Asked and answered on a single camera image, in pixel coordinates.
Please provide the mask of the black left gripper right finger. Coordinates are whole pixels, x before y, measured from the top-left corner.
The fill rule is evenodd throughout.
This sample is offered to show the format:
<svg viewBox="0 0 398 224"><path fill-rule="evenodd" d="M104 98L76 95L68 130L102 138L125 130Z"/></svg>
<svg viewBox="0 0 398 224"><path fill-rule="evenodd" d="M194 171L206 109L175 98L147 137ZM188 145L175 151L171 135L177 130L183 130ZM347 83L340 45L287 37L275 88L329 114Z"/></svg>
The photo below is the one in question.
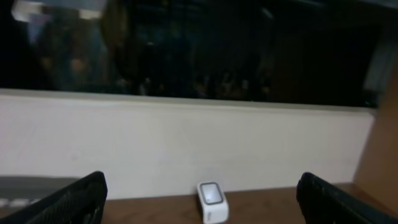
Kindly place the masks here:
<svg viewBox="0 0 398 224"><path fill-rule="evenodd" d="M397 224L396 218L310 172L302 174L296 199L306 224Z"/></svg>

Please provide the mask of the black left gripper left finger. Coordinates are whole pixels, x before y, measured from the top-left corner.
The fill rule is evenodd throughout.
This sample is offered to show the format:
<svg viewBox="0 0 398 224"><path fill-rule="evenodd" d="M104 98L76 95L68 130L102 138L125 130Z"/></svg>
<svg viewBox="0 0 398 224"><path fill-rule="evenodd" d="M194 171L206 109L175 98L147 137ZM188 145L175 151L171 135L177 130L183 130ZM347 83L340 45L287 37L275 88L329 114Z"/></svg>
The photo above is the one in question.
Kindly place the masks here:
<svg viewBox="0 0 398 224"><path fill-rule="evenodd" d="M1 224L100 224L108 188L96 171L18 212Z"/></svg>

